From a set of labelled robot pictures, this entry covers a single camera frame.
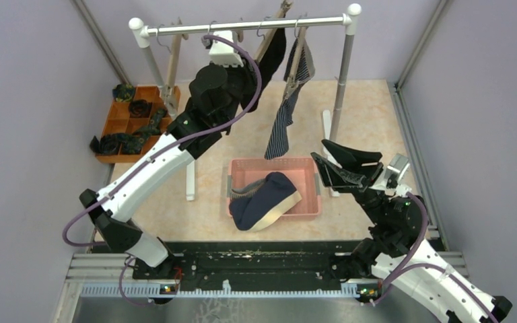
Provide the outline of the navy blue underwear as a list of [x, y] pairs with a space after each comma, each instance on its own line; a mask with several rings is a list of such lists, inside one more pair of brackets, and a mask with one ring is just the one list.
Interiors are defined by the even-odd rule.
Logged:
[[265, 184], [252, 197], [230, 199], [228, 211], [238, 230], [266, 229], [302, 200], [285, 174], [271, 172], [265, 179]]

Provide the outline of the dark striped underwear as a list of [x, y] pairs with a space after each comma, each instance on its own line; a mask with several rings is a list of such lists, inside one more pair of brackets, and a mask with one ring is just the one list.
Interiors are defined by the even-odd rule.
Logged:
[[304, 41], [295, 74], [296, 85], [290, 89], [287, 85], [285, 88], [283, 100], [271, 129], [269, 142], [264, 154], [265, 159], [270, 160], [281, 157], [289, 151], [287, 128], [294, 123], [293, 113], [298, 103], [301, 89], [315, 76], [315, 73], [316, 68], [314, 66], [311, 50], [308, 43]]

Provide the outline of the black underwear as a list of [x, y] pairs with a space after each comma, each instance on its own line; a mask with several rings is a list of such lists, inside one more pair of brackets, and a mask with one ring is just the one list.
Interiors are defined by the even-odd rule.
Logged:
[[264, 92], [265, 88], [268, 86], [269, 82], [272, 80], [273, 75], [278, 70], [282, 61], [285, 57], [287, 47], [287, 39], [284, 28], [276, 29], [271, 43], [267, 47], [262, 59], [258, 62], [258, 67], [261, 73], [261, 90], [258, 98], [248, 111], [248, 113], [254, 112], [258, 108], [259, 100]]

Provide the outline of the beige clip hanger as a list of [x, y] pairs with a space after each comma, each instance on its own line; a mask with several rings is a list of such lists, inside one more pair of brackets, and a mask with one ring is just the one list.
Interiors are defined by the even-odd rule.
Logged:
[[163, 100], [168, 114], [171, 119], [175, 119], [178, 115], [178, 98], [176, 97], [176, 76], [180, 57], [180, 49], [183, 40], [188, 40], [188, 34], [174, 34], [171, 45], [163, 44], [160, 41], [159, 34], [156, 35], [156, 41], [168, 50], [169, 59], [167, 66], [166, 80], [160, 87], [160, 98]]
[[306, 37], [306, 26], [298, 27], [298, 22], [296, 22], [295, 25], [295, 46], [294, 46], [294, 53], [292, 54], [292, 60], [290, 68], [288, 69], [287, 79], [286, 79], [286, 86], [284, 91], [284, 100], [288, 100], [289, 97], [293, 94], [293, 92], [298, 87], [297, 82], [297, 74], [298, 74], [298, 68], [300, 66], [300, 60], [302, 57], [302, 49], [304, 46], [304, 41]]
[[234, 44], [240, 44], [241, 42], [244, 41], [244, 31], [243, 30], [223, 31], [221, 33], [221, 37]]
[[[288, 1], [288, 0], [282, 1], [279, 9], [277, 10], [277, 12], [274, 15], [272, 15], [272, 16], [267, 16], [263, 21], [265, 22], [269, 18], [282, 19], [283, 17], [286, 16], [286, 13], [291, 9], [293, 4], [294, 4], [293, 1]], [[272, 39], [273, 39], [273, 37], [274, 37], [274, 35], [276, 33], [276, 29], [275, 28], [271, 28], [271, 29], [268, 29], [268, 31], [265, 32], [264, 34], [259, 34], [260, 29], [261, 28], [257, 29], [256, 35], [262, 37], [263, 39], [262, 39], [261, 43], [259, 44], [258, 49], [257, 49], [257, 51], [255, 52], [255, 55], [254, 55], [254, 60], [256, 62], [258, 62], [258, 63], [264, 57], [264, 55], [265, 55], [265, 53], [266, 53], [270, 43], [272, 42]]]

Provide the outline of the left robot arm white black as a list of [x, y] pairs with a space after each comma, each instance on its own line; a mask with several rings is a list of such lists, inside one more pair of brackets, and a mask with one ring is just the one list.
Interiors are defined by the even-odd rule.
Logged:
[[150, 152], [124, 175], [95, 192], [84, 190], [79, 200], [109, 250], [143, 261], [156, 277], [165, 279], [175, 269], [170, 251], [157, 237], [134, 223], [132, 217], [155, 189], [176, 171], [201, 157], [240, 119], [244, 97], [260, 92], [261, 74], [250, 63], [222, 67], [213, 63], [200, 69], [188, 88], [185, 109]]

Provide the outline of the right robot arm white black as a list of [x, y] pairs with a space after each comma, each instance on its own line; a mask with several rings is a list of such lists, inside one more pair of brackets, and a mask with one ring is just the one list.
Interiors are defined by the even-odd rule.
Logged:
[[327, 156], [312, 154], [325, 187], [350, 194], [371, 221], [370, 236], [347, 256], [335, 256], [337, 278], [377, 278], [381, 291], [363, 291], [361, 302], [378, 305], [392, 289], [420, 303], [439, 322], [502, 322], [512, 302], [474, 286], [426, 240], [423, 199], [403, 182], [409, 159], [388, 165], [379, 152], [360, 151], [325, 139]]

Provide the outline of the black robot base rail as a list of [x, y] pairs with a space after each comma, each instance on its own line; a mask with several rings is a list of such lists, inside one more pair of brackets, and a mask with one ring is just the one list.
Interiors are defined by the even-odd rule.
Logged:
[[136, 282], [170, 280], [160, 295], [222, 292], [282, 297], [339, 293], [360, 301], [378, 299], [380, 279], [370, 274], [368, 240], [313, 242], [172, 242], [172, 255], [150, 267], [128, 258]]

